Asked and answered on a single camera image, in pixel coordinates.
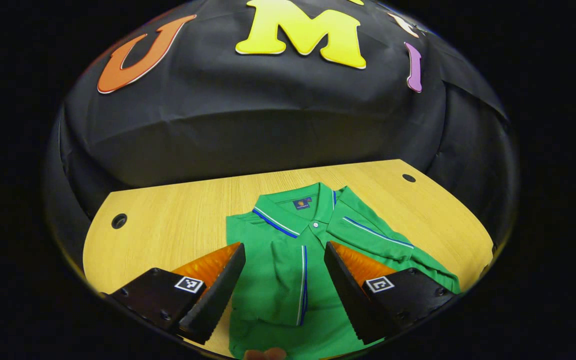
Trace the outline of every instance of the letter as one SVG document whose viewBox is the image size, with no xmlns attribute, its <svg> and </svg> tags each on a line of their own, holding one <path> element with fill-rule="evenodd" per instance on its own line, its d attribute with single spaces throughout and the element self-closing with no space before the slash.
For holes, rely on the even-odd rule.
<svg viewBox="0 0 576 360">
<path fill-rule="evenodd" d="M 421 54 L 413 45 L 407 42 L 404 44 L 410 57 L 410 75 L 406 79 L 408 87 L 413 91 L 421 92 Z"/>
<path fill-rule="evenodd" d="M 117 50 L 110 55 L 108 64 L 106 64 L 101 76 L 99 76 L 96 89 L 101 94 L 109 94 L 139 80 L 142 76 L 146 75 L 148 71 L 153 70 L 167 54 L 181 27 L 196 17 L 196 14 L 185 16 L 158 28 L 157 32 L 159 34 L 150 47 L 150 50 L 148 50 L 148 53 L 146 53 L 143 59 L 129 68 L 124 68 L 124 61 L 135 44 L 145 38 L 146 34 L 131 39 L 131 41 L 117 48 Z"/>
<path fill-rule="evenodd" d="M 409 23 L 405 22 L 404 19 L 400 18 L 400 17 L 397 16 L 396 14 L 388 13 L 388 15 L 391 16 L 393 19 L 395 19 L 395 21 L 397 22 L 397 24 L 398 24 L 403 30 L 405 30 L 408 34 L 410 34 L 410 35 L 416 37 L 417 39 L 419 39 L 419 35 L 418 35 L 418 34 L 415 34 L 415 33 L 412 31 L 412 26 L 411 26 Z"/>
<path fill-rule="evenodd" d="M 324 59 L 352 68 L 366 68 L 357 38 L 357 27 L 361 23 L 356 18 L 332 9 L 310 18 L 288 0 L 250 0 L 247 5 L 255 8 L 254 19 L 248 38 L 235 46 L 239 54 L 283 53 L 286 43 L 277 39 L 281 27 L 301 55 L 313 52 L 327 34 L 327 46 L 320 51 Z"/>
</svg>

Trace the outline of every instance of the yellow letter m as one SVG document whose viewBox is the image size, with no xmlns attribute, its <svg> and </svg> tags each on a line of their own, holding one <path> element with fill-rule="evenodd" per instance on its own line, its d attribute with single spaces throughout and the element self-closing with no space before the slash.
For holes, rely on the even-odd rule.
<svg viewBox="0 0 576 360">
<path fill-rule="evenodd" d="M 250 0 L 247 5 L 256 10 L 248 39 L 235 46 L 239 54 L 283 53 L 286 43 L 277 39 L 281 27 L 301 55 L 313 52 L 327 34 L 327 46 L 321 50 L 324 59 L 357 69 L 366 68 L 357 39 L 357 27 L 361 24 L 356 18 L 331 9 L 310 18 L 288 0 Z"/>
</svg>

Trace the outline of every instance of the blue stripe trim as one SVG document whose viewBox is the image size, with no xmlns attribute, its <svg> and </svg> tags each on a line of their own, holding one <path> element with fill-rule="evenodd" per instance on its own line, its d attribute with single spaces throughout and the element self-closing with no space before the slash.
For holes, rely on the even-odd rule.
<svg viewBox="0 0 576 360">
<path fill-rule="evenodd" d="M 354 219 L 351 219 L 351 218 L 349 218 L 348 216 L 344 216 L 343 218 L 346 219 L 347 221 L 350 221 L 351 223 L 353 223 L 353 224 L 355 224 L 355 225 L 357 225 L 357 226 L 360 226 L 361 228 L 364 228 L 364 229 L 370 231 L 371 233 L 377 235 L 378 237 L 382 237 L 382 238 L 384 238 L 384 239 L 388 239 L 388 240 L 390 240 L 391 242 L 395 242 L 395 243 L 397 243 L 397 244 L 402 244 L 402 245 L 404 245 L 404 246 L 409 246 L 409 247 L 412 247 L 412 248 L 415 247 L 415 246 L 414 246 L 413 244 L 411 244 L 411 243 L 407 243 L 407 242 L 404 242 L 404 241 L 391 239 L 391 238 L 388 237 L 388 236 L 382 235 L 382 234 L 380 234 L 379 232 L 372 230 L 372 228 L 363 226 L 362 224 L 358 223 L 357 221 L 354 221 Z"/>
<path fill-rule="evenodd" d="M 301 308 L 301 321 L 299 326 L 304 325 L 304 316 L 306 316 L 306 308 L 308 308 L 308 251 L 306 246 L 303 247 L 304 258 L 304 281 L 303 281 L 303 305 Z"/>
<path fill-rule="evenodd" d="M 272 225 L 273 228 L 281 231 L 282 233 L 288 235 L 289 237 L 293 238 L 293 239 L 297 239 L 297 235 L 292 234 L 286 230 L 284 230 L 283 228 L 281 228 L 279 225 L 277 225 L 276 223 L 270 221 L 269 218 L 266 218 L 264 215 L 260 214 L 257 210 L 253 209 L 252 210 L 253 213 L 257 214 L 257 216 L 259 216 L 261 219 L 264 219 L 266 223 Z"/>
</svg>

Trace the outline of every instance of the shirt collar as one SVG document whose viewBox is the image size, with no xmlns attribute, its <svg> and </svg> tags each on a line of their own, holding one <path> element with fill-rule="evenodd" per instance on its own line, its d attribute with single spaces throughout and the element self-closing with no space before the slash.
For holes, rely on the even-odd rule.
<svg viewBox="0 0 576 360">
<path fill-rule="evenodd" d="M 310 203 L 311 207 L 316 207 L 313 218 L 304 218 L 299 215 L 299 212 L 291 212 L 277 205 L 278 203 L 314 196 L 317 198 Z M 327 187 L 322 182 L 317 182 L 316 184 L 290 191 L 263 194 L 259 196 L 253 212 L 277 230 L 296 238 L 312 221 L 330 223 L 336 200 L 336 194 L 330 187 Z"/>
</svg>

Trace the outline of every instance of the green polo shirt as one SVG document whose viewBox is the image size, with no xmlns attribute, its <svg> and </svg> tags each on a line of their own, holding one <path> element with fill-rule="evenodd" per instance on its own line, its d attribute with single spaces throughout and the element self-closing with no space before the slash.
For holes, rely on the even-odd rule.
<svg viewBox="0 0 576 360">
<path fill-rule="evenodd" d="M 396 271 L 414 267 L 455 294 L 457 276 L 388 224 L 349 187 L 319 182 L 259 196 L 251 212 L 226 218 L 226 241 L 246 244 L 232 294 L 230 351 L 281 347 L 289 360 L 358 351 L 357 338 L 324 264 L 329 241 Z"/>
</svg>

